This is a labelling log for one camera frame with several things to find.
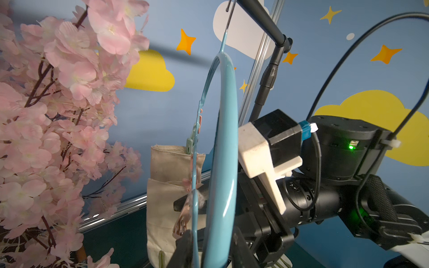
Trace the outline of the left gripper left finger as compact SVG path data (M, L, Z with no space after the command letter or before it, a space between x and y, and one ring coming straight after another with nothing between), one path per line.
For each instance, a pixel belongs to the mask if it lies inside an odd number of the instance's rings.
M192 268L193 264L193 235L187 230L176 241L176 249L167 264L167 268Z

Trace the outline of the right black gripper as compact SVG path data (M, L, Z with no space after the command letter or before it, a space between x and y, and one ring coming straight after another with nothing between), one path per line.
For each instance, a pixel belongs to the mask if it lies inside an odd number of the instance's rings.
M258 266L268 268L281 262L294 244L295 234L261 187L259 179L250 179L244 172L238 174L234 226L240 229Z

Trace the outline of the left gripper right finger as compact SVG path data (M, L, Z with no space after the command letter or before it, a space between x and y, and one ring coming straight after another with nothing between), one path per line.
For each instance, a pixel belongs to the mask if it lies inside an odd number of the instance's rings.
M230 260L233 268L258 268L258 263L237 226L233 227L230 247Z

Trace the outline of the light blue wavy clip hanger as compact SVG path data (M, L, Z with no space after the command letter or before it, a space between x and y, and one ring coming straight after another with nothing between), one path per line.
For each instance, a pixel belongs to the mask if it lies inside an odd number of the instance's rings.
M227 34L223 35L203 88L198 108L202 109L216 69L221 73L220 109L217 119L210 178L206 228L202 255L198 254L198 193L196 169L192 170L192 264L193 268L224 268L229 259L236 209L238 184L238 98L231 58L224 52Z

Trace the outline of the beige glove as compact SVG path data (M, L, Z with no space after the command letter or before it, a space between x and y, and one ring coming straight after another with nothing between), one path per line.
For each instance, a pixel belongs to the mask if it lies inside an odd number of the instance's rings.
M147 254L151 265L165 268L175 248L173 229L181 212L174 201L191 189L191 155L184 146L151 147L150 178L147 181Z

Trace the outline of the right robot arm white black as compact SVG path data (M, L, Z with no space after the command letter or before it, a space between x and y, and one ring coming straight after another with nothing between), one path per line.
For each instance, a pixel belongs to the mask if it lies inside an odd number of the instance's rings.
M401 254L386 267L428 267L428 243L417 241L429 231L428 216L376 175L389 149L387 129L336 116L298 123L280 110L250 129L267 140L275 167L295 156L303 163L276 181L284 212L263 188L262 176L239 173L232 253L254 253L267 267L291 247L299 226L339 217L353 236Z

